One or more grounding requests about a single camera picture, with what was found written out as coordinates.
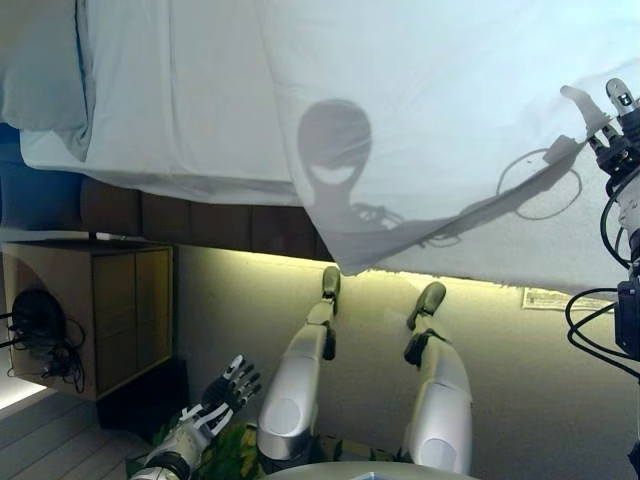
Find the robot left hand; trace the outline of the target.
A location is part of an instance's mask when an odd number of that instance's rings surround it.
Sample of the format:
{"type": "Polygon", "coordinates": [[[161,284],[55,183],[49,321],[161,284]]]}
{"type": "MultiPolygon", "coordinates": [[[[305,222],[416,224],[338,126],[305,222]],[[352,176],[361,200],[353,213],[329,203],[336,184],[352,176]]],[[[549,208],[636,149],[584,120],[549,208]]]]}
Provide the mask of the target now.
{"type": "Polygon", "coordinates": [[[237,355],[223,373],[204,390],[201,405],[206,413],[225,405],[234,412],[242,409],[262,388],[261,374],[244,355],[237,355]]]}

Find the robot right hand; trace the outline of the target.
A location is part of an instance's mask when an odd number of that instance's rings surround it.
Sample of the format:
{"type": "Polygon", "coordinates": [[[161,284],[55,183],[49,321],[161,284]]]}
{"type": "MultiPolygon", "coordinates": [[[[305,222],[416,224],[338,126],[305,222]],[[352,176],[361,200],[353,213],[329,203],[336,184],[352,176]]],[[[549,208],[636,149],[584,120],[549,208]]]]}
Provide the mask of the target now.
{"type": "Polygon", "coordinates": [[[588,144],[596,154],[598,167],[611,178],[621,181],[639,166],[639,100],[619,78],[610,79],[605,91],[618,112],[621,132],[606,123],[597,131],[604,135],[607,144],[603,144],[596,135],[588,138],[588,144]]]}

